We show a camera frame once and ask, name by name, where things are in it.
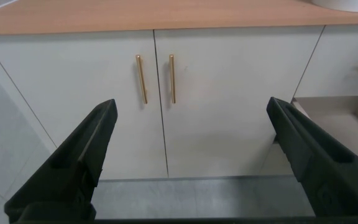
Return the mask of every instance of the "white sink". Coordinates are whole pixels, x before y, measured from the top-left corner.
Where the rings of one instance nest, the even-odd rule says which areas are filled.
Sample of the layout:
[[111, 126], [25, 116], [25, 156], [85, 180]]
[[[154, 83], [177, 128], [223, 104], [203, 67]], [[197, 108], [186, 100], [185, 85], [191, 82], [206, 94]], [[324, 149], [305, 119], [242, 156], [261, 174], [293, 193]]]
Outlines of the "white sink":
[[358, 0], [312, 0], [312, 2], [329, 9], [358, 12]]

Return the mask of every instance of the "white cabinet door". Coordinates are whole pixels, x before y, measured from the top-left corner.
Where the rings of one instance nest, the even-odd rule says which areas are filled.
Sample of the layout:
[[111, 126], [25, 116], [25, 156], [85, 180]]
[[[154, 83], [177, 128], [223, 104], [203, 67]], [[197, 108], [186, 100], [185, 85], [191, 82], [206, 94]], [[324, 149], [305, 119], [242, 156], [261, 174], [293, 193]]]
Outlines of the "white cabinet door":
[[358, 95], [358, 25], [326, 26], [296, 97]]
[[257, 175], [275, 136], [269, 98], [291, 101], [322, 29], [156, 30], [169, 176]]
[[116, 100], [118, 120], [102, 179], [167, 177], [151, 30], [0, 36], [0, 62], [56, 145], [98, 103]]

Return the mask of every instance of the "kitchen counter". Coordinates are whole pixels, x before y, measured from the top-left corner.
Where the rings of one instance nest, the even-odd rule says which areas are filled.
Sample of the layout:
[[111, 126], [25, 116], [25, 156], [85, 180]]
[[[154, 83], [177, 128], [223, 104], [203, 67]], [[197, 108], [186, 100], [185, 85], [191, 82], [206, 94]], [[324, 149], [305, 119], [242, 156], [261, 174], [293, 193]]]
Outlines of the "kitchen counter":
[[358, 24], [358, 13], [305, 0], [18, 0], [0, 8], [0, 34], [328, 24]]

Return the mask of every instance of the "brass handle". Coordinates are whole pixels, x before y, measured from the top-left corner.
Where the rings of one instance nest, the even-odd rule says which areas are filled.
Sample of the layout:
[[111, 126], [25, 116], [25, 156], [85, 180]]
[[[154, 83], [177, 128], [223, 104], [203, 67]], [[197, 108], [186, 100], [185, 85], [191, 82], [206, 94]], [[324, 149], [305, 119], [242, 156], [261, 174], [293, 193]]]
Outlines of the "brass handle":
[[144, 104], [147, 104], [147, 95], [146, 95], [147, 90], [144, 85], [142, 58], [140, 57], [140, 55], [136, 55], [136, 63], [137, 63], [137, 70], [139, 72], [140, 88], [142, 89], [143, 102]]
[[169, 64], [171, 66], [172, 103], [177, 103], [177, 94], [176, 94], [176, 91], [175, 91], [175, 66], [173, 64], [173, 55], [169, 55]]

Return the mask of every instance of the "floor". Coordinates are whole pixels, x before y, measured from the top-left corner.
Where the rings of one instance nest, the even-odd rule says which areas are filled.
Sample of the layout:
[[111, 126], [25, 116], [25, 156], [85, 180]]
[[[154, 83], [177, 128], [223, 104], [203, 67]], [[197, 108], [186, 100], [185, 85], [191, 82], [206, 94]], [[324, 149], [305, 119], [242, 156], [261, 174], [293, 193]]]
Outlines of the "floor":
[[314, 216], [293, 175], [99, 182], [97, 219]]

